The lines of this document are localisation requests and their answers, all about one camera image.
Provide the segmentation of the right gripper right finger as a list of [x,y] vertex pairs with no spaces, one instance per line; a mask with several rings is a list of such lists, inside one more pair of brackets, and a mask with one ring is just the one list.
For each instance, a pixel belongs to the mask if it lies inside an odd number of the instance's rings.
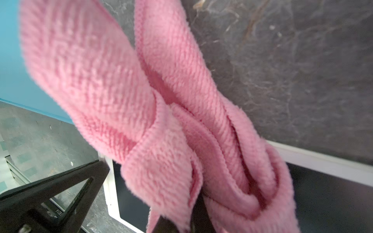
[[193,212],[190,223],[191,233],[216,233],[214,226],[210,220],[207,208],[204,202],[203,194],[200,193]]

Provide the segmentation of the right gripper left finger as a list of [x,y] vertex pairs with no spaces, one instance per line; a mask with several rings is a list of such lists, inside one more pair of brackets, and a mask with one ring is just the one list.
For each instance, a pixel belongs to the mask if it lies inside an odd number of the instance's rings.
[[179,233],[176,225],[167,218],[160,217],[152,233]]

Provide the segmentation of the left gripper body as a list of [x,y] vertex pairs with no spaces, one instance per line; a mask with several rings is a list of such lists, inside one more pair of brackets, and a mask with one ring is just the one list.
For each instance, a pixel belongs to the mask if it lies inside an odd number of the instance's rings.
[[[82,233],[83,222],[110,168],[96,160],[1,194],[2,233]],[[52,198],[83,183],[65,210]]]

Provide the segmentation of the blue drawing tablet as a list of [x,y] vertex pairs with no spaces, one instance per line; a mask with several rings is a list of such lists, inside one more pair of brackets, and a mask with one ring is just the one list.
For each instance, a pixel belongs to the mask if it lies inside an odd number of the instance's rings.
[[20,47],[19,1],[1,1],[1,102],[72,124],[27,72]]

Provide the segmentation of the white drawing tablet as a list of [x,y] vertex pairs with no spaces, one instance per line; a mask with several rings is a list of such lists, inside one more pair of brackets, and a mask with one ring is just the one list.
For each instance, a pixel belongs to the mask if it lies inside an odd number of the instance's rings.
[[[373,230],[373,168],[280,143],[287,162],[296,215],[303,233],[370,233]],[[103,187],[109,215],[134,233],[146,231],[149,207],[126,187],[112,159]]]

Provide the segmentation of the pink cleaning cloth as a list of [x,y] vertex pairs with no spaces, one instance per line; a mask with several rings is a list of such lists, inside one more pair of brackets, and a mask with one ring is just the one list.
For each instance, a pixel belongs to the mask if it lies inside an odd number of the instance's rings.
[[217,89],[180,1],[136,1],[135,45],[100,1],[21,1],[30,76],[161,218],[196,231],[298,233],[288,166]]

